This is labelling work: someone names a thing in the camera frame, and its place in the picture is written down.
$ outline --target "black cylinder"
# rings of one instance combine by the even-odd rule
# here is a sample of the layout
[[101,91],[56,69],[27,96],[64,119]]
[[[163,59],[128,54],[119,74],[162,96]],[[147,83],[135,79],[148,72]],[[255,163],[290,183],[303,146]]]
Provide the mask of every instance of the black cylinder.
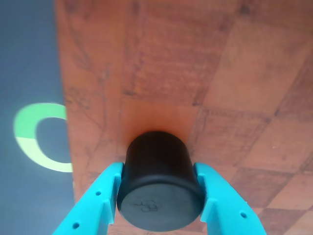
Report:
[[204,193],[180,139],[153,131],[130,144],[117,196],[127,221],[148,231],[171,231],[193,222],[203,206]]

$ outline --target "green circular marker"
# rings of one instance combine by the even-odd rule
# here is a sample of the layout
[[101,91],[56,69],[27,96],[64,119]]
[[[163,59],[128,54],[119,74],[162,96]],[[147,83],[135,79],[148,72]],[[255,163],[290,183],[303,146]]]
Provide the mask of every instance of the green circular marker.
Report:
[[14,120],[15,139],[23,152],[35,163],[51,170],[72,172],[71,163],[60,163],[50,159],[38,145],[37,126],[40,121],[50,117],[66,120],[65,106],[55,103],[38,103],[22,108]]

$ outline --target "dark gray floor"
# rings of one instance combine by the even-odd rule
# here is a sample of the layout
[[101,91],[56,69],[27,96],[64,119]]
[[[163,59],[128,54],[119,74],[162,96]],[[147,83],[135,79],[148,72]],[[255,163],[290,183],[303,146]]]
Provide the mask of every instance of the dark gray floor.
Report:
[[[62,104],[53,0],[0,0],[0,234],[50,235],[74,205],[72,175],[44,168],[20,149],[15,114],[32,103]],[[37,128],[42,151],[70,161],[66,122]]]

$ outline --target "light green segment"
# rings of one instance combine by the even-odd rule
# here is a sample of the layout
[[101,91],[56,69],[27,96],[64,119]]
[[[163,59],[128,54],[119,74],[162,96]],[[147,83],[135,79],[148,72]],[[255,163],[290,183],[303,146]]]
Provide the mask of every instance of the light green segment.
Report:
[[22,108],[14,120],[15,136],[35,139],[38,123],[50,117],[66,120],[65,106],[54,103],[38,103]]
[[71,163],[60,163],[48,158],[38,146],[38,143],[35,139],[16,137],[16,141],[19,146],[22,148],[24,153],[35,163],[60,172],[72,172]]
[[72,163],[60,163],[47,157],[36,140],[36,129],[40,121],[46,118],[66,120],[64,105],[54,103],[31,104],[22,108],[14,120],[14,134],[23,152],[35,163],[56,171],[72,172]]

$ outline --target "checkered wood pattern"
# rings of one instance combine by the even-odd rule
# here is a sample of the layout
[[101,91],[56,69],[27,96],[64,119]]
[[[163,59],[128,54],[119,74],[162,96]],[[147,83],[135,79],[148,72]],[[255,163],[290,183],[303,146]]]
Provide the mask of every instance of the checkered wood pattern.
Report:
[[[268,235],[313,235],[311,0],[56,0],[78,200],[151,130],[188,146]],[[112,235],[153,235],[117,212]],[[163,235],[202,235],[205,224]]]

